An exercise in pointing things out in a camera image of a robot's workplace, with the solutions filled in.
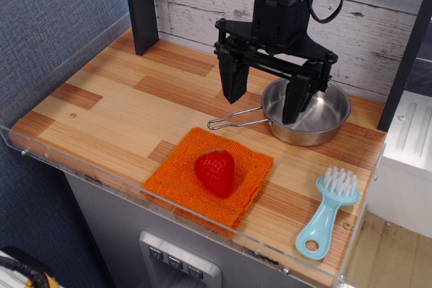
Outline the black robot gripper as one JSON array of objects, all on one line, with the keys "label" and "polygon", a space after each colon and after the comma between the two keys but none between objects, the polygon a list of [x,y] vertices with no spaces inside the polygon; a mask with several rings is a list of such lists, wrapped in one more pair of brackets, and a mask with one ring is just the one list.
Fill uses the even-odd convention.
[{"label": "black robot gripper", "polygon": [[337,55],[307,34],[313,0],[254,0],[251,22],[221,18],[215,54],[230,104],[247,90],[250,67],[288,79],[282,123],[296,122],[317,91],[325,92]]}]

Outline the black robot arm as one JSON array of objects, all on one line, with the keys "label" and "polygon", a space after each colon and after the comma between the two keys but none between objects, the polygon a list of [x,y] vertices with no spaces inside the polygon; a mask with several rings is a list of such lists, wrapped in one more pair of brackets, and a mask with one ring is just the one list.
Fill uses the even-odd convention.
[{"label": "black robot arm", "polygon": [[313,0],[254,0],[251,22],[217,20],[215,54],[224,97],[230,103],[241,98],[249,69],[255,67],[288,80],[282,122],[294,123],[311,96],[329,88],[331,66],[338,60],[309,37],[309,20],[326,24],[340,10],[320,19]]}]

